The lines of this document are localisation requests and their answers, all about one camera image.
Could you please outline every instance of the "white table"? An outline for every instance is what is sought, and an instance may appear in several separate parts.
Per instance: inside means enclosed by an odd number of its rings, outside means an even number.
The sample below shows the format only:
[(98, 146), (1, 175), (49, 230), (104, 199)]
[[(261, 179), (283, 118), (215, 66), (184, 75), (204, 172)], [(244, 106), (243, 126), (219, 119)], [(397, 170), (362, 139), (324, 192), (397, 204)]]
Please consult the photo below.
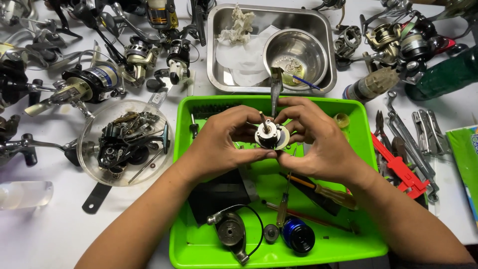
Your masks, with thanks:
[[(218, 0), (219, 4), (235, 2), (233, 0)], [(255, 0), (240, 1), (240, 4), (248, 5), (257, 3)], [(305, 6), (312, 8), (318, 5), (318, 3), (320, 1), (277, 0), (264, 3), (263, 5), (287, 8)], [(41, 20), (57, 18), (54, 12), (45, 9), (42, 1), (37, 1), (35, 5), (39, 10)], [(443, 7), (438, 6), (414, 5), (413, 7), (427, 17), (436, 15), (443, 10)], [(185, 0), (177, 0), (176, 8), (180, 18), (180, 27), (182, 28), (191, 21), (186, 13)], [(350, 0), (346, 5), (346, 16), (343, 24), (359, 25), (359, 15), (361, 13), (365, 14), (365, 17), (370, 17), (382, 10), (383, 8), (380, 6), (379, 1)], [(341, 12), (325, 11), (324, 14), (330, 20), (332, 27), (334, 27), (340, 19)], [(379, 23), (379, 21), (375, 21), (371, 26), (376, 26)], [(447, 20), (446, 22), (436, 22), (438, 32), (446, 36), (455, 36), (463, 32), (466, 26), (466, 22), (461, 18)], [(98, 40), (103, 47), (101, 38), (94, 31), (77, 22), (71, 22), (70, 27), (73, 32), (85, 38), (71, 44), (64, 53), (91, 49), (94, 39)], [(153, 32), (146, 21), (141, 23), (141, 28), (151, 33)], [(127, 42), (131, 34), (131, 31), (126, 30), (121, 40)], [(67, 42), (71, 40), (66, 35), (62, 36)], [(459, 41), (469, 46), (475, 44), (472, 35)], [(197, 72), (195, 95), (222, 94), (207, 79), (206, 47), (201, 47), (197, 42), (193, 43), (200, 52), (199, 60), (191, 64), (191, 68)], [(367, 45), (361, 45), (356, 52), (356, 56), (360, 56), (365, 50), (371, 51)], [(194, 60), (196, 56), (196, 50), (192, 49), (191, 59)], [(436, 64), (446, 58), (447, 56), (437, 56), (430, 64)], [(165, 59), (159, 59), (157, 68), (165, 67)], [(349, 70), (337, 73), (337, 84), (325, 97), (340, 99), (342, 91), (347, 85), (354, 83), (366, 74), (367, 70), (363, 62), (352, 64)], [(46, 85), (53, 83), (60, 77), (59, 71), (29, 70), (27, 75), (30, 81), (34, 78), (43, 79)], [(148, 101), (150, 95), (146, 89), (132, 89), (129, 91), (127, 98)], [(162, 106), (161, 110), (168, 118), (173, 129), (176, 126), (177, 105), (185, 96), (185, 92), (173, 91)], [(411, 102), (404, 96), (402, 91), (399, 91), (399, 97), (395, 101), (394, 107), (411, 133), (416, 136), (415, 127), (411, 121), (413, 111), (417, 111), (419, 108), (433, 109), (441, 129), (444, 131), (472, 125), (471, 113), (474, 112), (478, 116), (477, 102), (478, 91), (476, 90), (476, 85), (470, 85), (465, 89), (441, 98), (419, 103)], [(84, 123), (80, 111), (71, 108), (69, 105), (47, 111), (35, 118), (31, 118), (23, 113), (23, 109), (26, 106), (27, 98), (24, 98), (18, 104), (9, 107), (2, 114), (4, 118), (8, 118), (13, 114), (20, 114), (22, 116), (18, 134), (14, 137), (14, 140), (19, 139), (23, 133), (31, 133), (36, 140), (64, 144), (79, 135)], [(370, 127), (375, 129), (376, 111), (387, 111), (385, 97), (378, 97), (367, 103), (365, 107), (368, 111)], [(88, 215), (81, 209), (81, 205), (93, 190), (96, 181), (89, 178), (80, 168), (71, 165), (63, 154), (56, 149), (37, 148), (36, 152), (38, 164), (34, 167), (27, 168), (21, 155), (17, 156), (6, 166), (0, 167), (0, 181), (49, 180), (54, 183), (54, 195), (50, 203), (41, 209), (0, 212), (0, 264), (2, 268), (17, 269), (72, 268), (91, 242), (135, 201), (152, 184), (152, 181), (128, 188), (113, 188), (98, 213)], [(463, 244), (478, 243), (478, 229), (473, 221), (455, 165), (446, 161), (440, 161), (436, 164), (436, 172), (436, 181), (440, 186), (440, 192), (438, 193), (441, 204), (438, 210), (440, 220), (453, 231)], [(149, 267), (172, 268), (169, 262), (167, 236), (159, 245), (156, 254), (150, 261)]]

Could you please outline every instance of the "hand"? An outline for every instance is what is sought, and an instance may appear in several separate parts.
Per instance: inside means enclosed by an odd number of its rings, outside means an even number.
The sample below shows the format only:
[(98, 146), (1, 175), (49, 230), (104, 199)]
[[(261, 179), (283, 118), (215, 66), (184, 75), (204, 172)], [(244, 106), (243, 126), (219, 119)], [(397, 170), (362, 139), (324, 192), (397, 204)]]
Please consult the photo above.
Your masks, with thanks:
[(368, 165), (349, 145), (334, 119), (303, 97), (279, 98), (279, 106), (288, 108), (283, 109), (274, 122), (284, 123), (292, 119), (286, 124), (291, 133), (289, 144), (312, 144), (304, 157), (278, 151), (277, 161), (282, 167), (315, 179), (341, 184), (358, 183), (357, 174)]
[(254, 134), (261, 123), (259, 111), (237, 106), (209, 117), (196, 139), (176, 163), (181, 173), (194, 183), (222, 175), (240, 165), (276, 158), (271, 149), (237, 149), (234, 142), (255, 143)]

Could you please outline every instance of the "clear plastic bowl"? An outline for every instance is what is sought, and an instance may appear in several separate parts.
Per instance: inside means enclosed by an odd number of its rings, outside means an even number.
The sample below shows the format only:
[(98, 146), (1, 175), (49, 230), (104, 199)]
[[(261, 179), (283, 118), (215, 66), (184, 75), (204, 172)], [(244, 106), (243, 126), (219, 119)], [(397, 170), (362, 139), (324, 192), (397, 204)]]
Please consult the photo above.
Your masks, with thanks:
[[(140, 165), (128, 164), (125, 171), (119, 179), (115, 179), (109, 171), (103, 171), (98, 166), (98, 139), (103, 135), (102, 129), (108, 123), (116, 120), (127, 112), (150, 112), (160, 116), (160, 119), (155, 123), (157, 130), (164, 128), (165, 123), (168, 123), (168, 140), (170, 146), (168, 153), (163, 152), (154, 159), (151, 163), (154, 168), (148, 165), (135, 180), (128, 184), (139, 170), (141, 170), (157, 153), (163, 148), (160, 141), (158, 151), (150, 149), (148, 160)], [(173, 131), (169, 125), (164, 114), (162, 114), (154, 106), (138, 101), (138, 100), (121, 100), (113, 104), (108, 104), (93, 113), (93, 116), (87, 119), (85, 127), (83, 128), (80, 137), (78, 138), (77, 156), (81, 168), (94, 180), (113, 187), (132, 186), (144, 182), (149, 179), (157, 179), (173, 162)]]

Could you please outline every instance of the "green plastic tray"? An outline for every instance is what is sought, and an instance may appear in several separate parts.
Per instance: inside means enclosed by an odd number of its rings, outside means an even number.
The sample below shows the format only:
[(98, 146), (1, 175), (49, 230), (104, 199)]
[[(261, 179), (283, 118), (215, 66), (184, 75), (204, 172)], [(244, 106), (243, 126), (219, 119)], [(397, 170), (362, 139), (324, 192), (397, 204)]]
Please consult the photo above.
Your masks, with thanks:
[[(322, 108), (329, 116), (334, 116), (339, 112), (349, 115), (350, 125), (344, 130), (348, 133), (351, 146), (363, 160), (377, 169), (369, 123), (363, 105), (357, 101), (329, 98), (310, 98), (310, 100)], [(190, 111), (193, 107), (233, 103), (254, 107), (263, 111), (266, 115), (271, 114), (270, 96), (187, 97), (181, 101), (178, 108), (174, 161), (187, 150), (193, 141), (189, 131), (189, 125), (192, 123)], [(201, 127), (205, 120), (196, 120), (196, 123)], [(252, 147), (248, 143), (244, 146), (246, 148)], [(292, 145), (292, 148), (288, 151), (292, 154), (295, 147), (295, 144)], [(302, 157), (303, 155), (303, 148), (299, 146), (296, 156)], [(277, 161), (264, 160), (252, 164), (251, 167), (249, 177), (256, 183), (257, 192), (261, 199), (279, 204), (287, 181), (278, 175), (281, 168)], [(345, 187), (340, 184), (320, 180), (317, 182), (335, 190), (345, 190)], [(267, 208), (260, 201), (252, 203), (251, 206), (261, 216), (264, 226), (275, 224), (277, 212)], [(278, 238), (273, 245), (267, 244), (264, 240), (259, 249), (243, 267), (236, 261), (229, 249), (222, 246), (213, 226), (205, 224), (197, 227), (191, 208), (186, 202), (171, 228), (169, 244), (171, 263), (175, 268), (274, 268), (371, 258), (384, 255), (388, 251), (388, 247), (379, 235), (375, 224), (362, 210), (352, 212), (342, 208), (338, 216), (334, 217), (322, 208), (314, 205), (310, 199), (292, 185), (289, 189), (289, 208), (345, 227), (349, 227), (348, 220), (355, 222), (360, 229), (360, 234), (354, 235), (353, 233), (321, 226), (305, 220), (305, 223), (315, 232), (314, 248), (305, 257), (296, 256), (286, 246), (282, 238)], [(257, 217), (249, 209), (243, 208), (237, 212), (246, 226), (246, 252), (249, 253), (259, 242), (261, 226)]]

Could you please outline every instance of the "green bottle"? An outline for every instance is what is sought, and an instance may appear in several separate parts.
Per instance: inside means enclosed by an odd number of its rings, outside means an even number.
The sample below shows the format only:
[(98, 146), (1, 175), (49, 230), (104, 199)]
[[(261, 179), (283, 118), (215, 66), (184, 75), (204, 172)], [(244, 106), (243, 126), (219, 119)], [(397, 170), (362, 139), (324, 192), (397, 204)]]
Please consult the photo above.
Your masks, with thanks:
[(414, 101), (426, 101), (474, 82), (478, 82), (478, 46), (430, 67), (416, 85), (405, 86), (405, 93)]

